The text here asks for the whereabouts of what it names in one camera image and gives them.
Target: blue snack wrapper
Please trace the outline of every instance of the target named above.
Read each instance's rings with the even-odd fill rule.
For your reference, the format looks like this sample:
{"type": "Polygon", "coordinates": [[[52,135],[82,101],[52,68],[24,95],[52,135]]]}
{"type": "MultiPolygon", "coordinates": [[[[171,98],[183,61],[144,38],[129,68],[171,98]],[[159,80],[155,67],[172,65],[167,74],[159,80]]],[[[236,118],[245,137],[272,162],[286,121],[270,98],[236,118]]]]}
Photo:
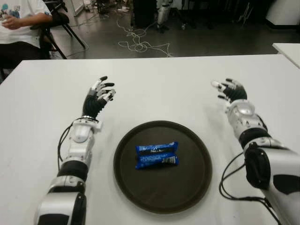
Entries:
{"type": "Polygon", "coordinates": [[[136,169],[145,168],[155,164],[173,164],[178,165],[178,157],[175,152],[178,147],[178,142],[169,144],[158,144],[148,146],[136,146],[137,165],[136,169]]]}

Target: white table surface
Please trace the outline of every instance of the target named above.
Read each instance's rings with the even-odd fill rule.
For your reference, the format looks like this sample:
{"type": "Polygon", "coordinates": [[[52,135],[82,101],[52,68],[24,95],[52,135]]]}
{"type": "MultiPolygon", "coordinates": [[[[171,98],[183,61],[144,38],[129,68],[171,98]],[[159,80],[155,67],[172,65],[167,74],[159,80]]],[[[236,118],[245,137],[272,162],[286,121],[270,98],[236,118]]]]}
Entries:
{"type": "Polygon", "coordinates": [[[273,47],[288,58],[295,66],[300,68],[300,44],[296,43],[274,43],[273,47]]]}
{"type": "MultiPolygon", "coordinates": [[[[243,83],[270,134],[300,152],[300,71],[282,55],[23,61],[0,85],[1,224],[32,224],[36,206],[57,173],[59,137],[81,115],[89,87],[102,75],[116,83],[117,95],[105,107],[103,130],[96,136],[86,225],[275,224],[259,203],[232,202],[218,192],[224,167],[241,147],[210,81],[231,77],[243,83]],[[213,176],[206,196],[178,214],[156,215],[136,207],[114,180],[119,141],[151,120],[190,128],[210,152],[213,176]]],[[[245,171],[226,187],[240,196],[261,195],[247,183],[245,171]]]]}

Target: round tray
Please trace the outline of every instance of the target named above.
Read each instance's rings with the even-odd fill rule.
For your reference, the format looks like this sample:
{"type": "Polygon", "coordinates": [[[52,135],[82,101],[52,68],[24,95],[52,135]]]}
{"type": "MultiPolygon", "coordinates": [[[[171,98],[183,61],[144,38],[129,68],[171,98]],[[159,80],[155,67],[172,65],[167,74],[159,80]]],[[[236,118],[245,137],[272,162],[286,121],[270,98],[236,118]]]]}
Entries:
{"type": "Polygon", "coordinates": [[[210,155],[188,128],[152,121],[130,130],[114,155],[114,174],[124,195],[137,206],[159,214],[186,210],[204,196],[211,180],[210,155]],[[178,165],[136,170],[135,146],[178,142],[178,165]]]}

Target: white t-shirt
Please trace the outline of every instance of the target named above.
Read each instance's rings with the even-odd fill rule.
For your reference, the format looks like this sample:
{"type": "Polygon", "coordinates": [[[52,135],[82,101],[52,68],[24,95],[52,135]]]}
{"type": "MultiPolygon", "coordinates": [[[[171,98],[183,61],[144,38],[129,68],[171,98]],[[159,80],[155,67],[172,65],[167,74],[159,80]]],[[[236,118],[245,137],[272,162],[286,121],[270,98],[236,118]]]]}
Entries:
{"type": "Polygon", "coordinates": [[[30,30],[30,26],[10,30],[1,24],[6,15],[25,18],[38,13],[50,15],[43,0],[0,0],[0,44],[24,41],[39,48],[39,30],[30,30]]]}

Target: robot forearm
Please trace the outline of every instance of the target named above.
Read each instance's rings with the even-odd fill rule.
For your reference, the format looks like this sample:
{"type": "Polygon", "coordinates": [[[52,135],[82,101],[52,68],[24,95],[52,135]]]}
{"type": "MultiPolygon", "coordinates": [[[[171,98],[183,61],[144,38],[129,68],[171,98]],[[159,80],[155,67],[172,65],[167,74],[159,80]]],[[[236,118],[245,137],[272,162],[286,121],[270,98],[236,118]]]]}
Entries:
{"type": "Polygon", "coordinates": [[[241,84],[212,82],[229,100],[227,117],[245,155],[247,180],[262,190],[280,222],[300,224],[300,156],[269,135],[241,84]]]}
{"type": "Polygon", "coordinates": [[[83,104],[82,117],[69,127],[73,129],[69,136],[67,157],[62,161],[57,177],[51,182],[48,193],[37,209],[36,225],[83,225],[85,222],[85,181],[92,158],[94,134],[100,130],[96,116],[115,94],[114,90],[103,89],[114,85],[102,84],[106,79],[100,78],[91,87],[83,104]]]}

